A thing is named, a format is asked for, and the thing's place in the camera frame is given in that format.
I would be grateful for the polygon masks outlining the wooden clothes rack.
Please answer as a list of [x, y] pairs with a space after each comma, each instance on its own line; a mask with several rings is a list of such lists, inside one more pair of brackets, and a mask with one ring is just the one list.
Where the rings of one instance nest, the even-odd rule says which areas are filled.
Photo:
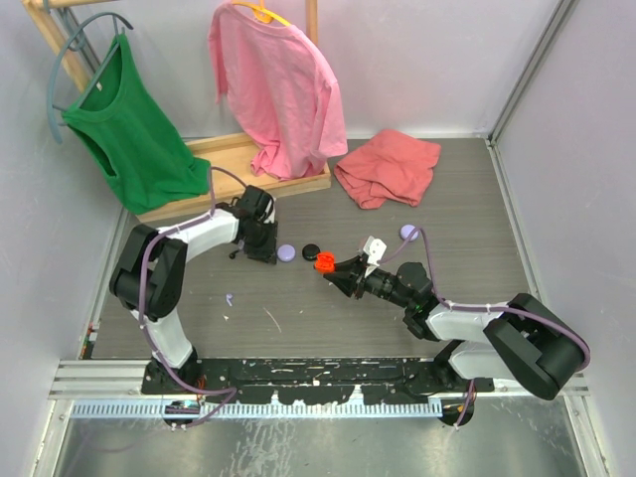
[[[113, 27], [130, 28], [122, 16], [114, 12], [95, 14], [80, 22], [72, 9], [82, 6], [82, 1], [25, 1], [23, 6], [47, 44], [57, 55], [48, 82], [46, 112], [52, 135], [57, 142], [62, 135], [55, 112], [60, 111], [54, 105], [55, 84], [60, 69], [66, 71], [79, 92], [85, 93], [93, 86], [97, 76], [109, 58], [100, 60], [86, 38], [84, 29], [101, 17], [112, 19]], [[245, 133], [209, 137], [187, 143], [188, 148], [197, 157], [210, 162], [218, 169], [214, 173], [216, 197], [221, 201], [229, 200], [242, 191], [241, 182], [259, 187], [275, 198], [311, 193], [328, 189], [332, 176], [328, 166], [318, 175], [280, 181], [269, 175], [254, 175], [250, 170], [251, 159], [258, 148]]]

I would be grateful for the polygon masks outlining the orange round charging case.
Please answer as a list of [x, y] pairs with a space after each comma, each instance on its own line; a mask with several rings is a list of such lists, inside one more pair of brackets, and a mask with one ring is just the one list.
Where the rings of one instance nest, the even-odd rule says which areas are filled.
[[316, 255], [314, 269], [319, 273], [333, 273], [336, 269], [335, 255], [331, 251], [321, 251]]

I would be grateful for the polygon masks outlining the pink t-shirt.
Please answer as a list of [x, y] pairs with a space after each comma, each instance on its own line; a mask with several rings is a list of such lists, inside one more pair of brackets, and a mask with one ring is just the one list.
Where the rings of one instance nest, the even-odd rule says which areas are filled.
[[338, 81], [300, 29], [262, 23], [227, 1], [213, 14], [208, 45], [217, 98], [259, 148], [253, 174], [311, 177], [347, 153]]

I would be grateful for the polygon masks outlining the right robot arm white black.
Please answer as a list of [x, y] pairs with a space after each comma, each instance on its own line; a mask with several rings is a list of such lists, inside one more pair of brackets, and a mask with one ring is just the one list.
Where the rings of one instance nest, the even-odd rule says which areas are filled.
[[495, 305], [452, 303], [436, 296], [422, 263], [405, 262], [389, 273], [371, 266], [364, 253], [340, 263], [319, 260], [314, 267], [348, 297], [369, 293], [401, 308], [414, 337], [448, 343], [435, 368], [447, 391], [470, 380], [504, 379], [552, 400], [590, 362], [586, 342], [528, 293]]

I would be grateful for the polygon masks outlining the aluminium corner post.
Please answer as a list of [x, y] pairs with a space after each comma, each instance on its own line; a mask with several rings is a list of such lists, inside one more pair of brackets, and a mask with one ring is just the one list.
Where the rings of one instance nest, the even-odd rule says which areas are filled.
[[551, 13], [547, 24], [544, 26], [522, 72], [508, 95], [504, 107], [495, 124], [487, 135], [487, 143], [494, 147], [502, 137], [513, 114], [516, 112], [527, 89], [539, 73], [540, 68], [547, 59], [562, 28], [567, 23], [570, 15], [578, 5], [578, 0], [558, 0]]

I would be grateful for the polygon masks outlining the lilac earbud charging case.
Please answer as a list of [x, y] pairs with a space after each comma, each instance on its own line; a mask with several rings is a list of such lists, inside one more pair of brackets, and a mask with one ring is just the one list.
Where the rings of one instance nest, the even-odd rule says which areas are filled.
[[419, 228], [411, 224], [403, 225], [399, 230], [399, 236], [402, 240], [413, 242], [419, 237]]

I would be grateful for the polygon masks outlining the green tank top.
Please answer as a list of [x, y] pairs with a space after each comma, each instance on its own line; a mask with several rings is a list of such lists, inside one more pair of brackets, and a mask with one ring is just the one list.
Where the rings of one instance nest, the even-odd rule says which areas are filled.
[[143, 215], [210, 190], [208, 161], [193, 155], [151, 97], [125, 35], [85, 100], [62, 112], [122, 206]]

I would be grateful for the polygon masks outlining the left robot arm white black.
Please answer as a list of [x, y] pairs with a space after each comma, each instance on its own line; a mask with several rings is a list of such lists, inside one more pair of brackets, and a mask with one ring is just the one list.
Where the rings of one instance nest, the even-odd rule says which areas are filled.
[[139, 225], [130, 233], [109, 291], [136, 319], [151, 364], [175, 393], [189, 393], [201, 378], [196, 349], [178, 314], [186, 265], [231, 243], [252, 260], [275, 264], [276, 239], [275, 199], [252, 185], [188, 221], [160, 229]]

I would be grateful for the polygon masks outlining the lilac round charging case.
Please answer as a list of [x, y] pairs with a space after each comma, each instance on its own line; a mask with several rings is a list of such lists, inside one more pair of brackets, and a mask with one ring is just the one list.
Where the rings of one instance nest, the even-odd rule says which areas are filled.
[[285, 243], [277, 249], [277, 258], [282, 262], [290, 262], [296, 257], [296, 249], [293, 245]]

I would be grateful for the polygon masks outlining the black round charging case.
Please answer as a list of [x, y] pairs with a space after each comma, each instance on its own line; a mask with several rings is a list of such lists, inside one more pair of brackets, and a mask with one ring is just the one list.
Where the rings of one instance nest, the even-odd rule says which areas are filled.
[[316, 261], [321, 248], [315, 243], [308, 243], [302, 247], [301, 255], [307, 261]]

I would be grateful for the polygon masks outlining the coral folded cloth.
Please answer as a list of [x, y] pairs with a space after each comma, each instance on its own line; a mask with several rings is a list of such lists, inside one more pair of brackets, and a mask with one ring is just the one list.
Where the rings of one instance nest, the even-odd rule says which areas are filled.
[[385, 129], [334, 167], [334, 175], [363, 210], [387, 201], [416, 207], [432, 182], [441, 146]]

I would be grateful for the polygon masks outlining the yellow hanger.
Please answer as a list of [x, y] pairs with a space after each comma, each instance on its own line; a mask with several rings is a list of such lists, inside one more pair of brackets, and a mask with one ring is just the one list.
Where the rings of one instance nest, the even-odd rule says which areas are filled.
[[272, 22], [277, 22], [284, 27], [288, 27], [291, 25], [289, 21], [267, 9], [263, 1], [254, 3], [248, 1], [233, 0], [231, 4], [233, 6], [249, 9], [252, 12], [254, 18], [263, 24], [271, 24]]

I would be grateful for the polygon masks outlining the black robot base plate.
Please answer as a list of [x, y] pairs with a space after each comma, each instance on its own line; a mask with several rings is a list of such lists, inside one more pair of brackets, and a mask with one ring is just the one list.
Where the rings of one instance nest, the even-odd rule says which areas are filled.
[[292, 405], [427, 403], [443, 393], [464, 394], [469, 382], [449, 367], [419, 358], [202, 359], [183, 380], [207, 390], [235, 388], [236, 400]]

